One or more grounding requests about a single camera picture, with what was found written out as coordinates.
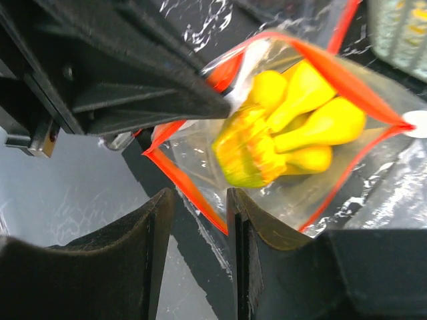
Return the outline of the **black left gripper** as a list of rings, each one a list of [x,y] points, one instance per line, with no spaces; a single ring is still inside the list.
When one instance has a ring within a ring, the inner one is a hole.
[[[1,128],[5,145],[33,157],[50,158],[59,125],[24,82],[27,66],[16,46],[1,41]]]

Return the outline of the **yellow bananas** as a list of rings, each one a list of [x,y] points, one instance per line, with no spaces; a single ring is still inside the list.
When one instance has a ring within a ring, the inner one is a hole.
[[[363,110],[302,60],[283,73],[256,75],[212,150],[230,185],[260,188],[283,175],[325,172],[334,146],[357,140],[366,120]]]

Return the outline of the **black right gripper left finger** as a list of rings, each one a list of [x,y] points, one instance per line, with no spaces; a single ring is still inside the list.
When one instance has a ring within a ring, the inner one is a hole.
[[[174,200],[140,208],[65,246],[1,237],[2,319],[155,319]]]

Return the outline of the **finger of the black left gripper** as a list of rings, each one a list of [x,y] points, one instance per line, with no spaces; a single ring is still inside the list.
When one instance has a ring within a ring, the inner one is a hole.
[[[151,1],[2,1],[2,40],[68,133],[105,137],[231,109]]]

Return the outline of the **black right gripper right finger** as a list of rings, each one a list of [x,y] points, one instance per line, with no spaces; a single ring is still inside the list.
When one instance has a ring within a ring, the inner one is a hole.
[[[425,319],[424,230],[308,237],[227,192],[236,319]]]

